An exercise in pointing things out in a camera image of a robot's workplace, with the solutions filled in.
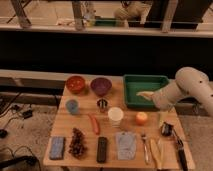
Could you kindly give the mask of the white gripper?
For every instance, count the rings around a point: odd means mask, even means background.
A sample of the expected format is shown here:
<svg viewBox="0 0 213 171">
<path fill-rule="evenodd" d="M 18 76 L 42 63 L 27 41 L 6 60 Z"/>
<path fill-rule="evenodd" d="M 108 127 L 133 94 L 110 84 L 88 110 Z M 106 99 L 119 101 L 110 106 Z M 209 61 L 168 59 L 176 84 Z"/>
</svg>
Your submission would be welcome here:
<svg viewBox="0 0 213 171">
<path fill-rule="evenodd" d="M 140 91 L 137 96 L 142 96 L 148 101 L 153 101 L 159 110 L 171 110 L 174 107 L 174 91 L 168 87 L 161 88 L 154 93 L 152 91 Z M 168 111 L 159 111 L 159 126 L 162 126 Z"/>
</svg>

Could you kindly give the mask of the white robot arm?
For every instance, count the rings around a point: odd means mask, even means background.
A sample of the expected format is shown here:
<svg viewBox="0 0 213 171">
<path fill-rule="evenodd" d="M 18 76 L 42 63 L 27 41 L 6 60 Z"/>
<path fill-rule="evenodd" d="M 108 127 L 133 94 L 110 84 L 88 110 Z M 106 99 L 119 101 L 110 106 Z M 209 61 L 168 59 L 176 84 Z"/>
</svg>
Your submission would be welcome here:
<svg viewBox="0 0 213 171">
<path fill-rule="evenodd" d="M 213 89 L 209 77 L 193 67 L 183 67 L 175 74 L 175 79 L 156 91 L 138 91 L 137 96 L 152 101 L 160 110 L 159 125 L 162 126 L 166 115 L 181 100 L 193 97 L 213 116 Z"/>
</svg>

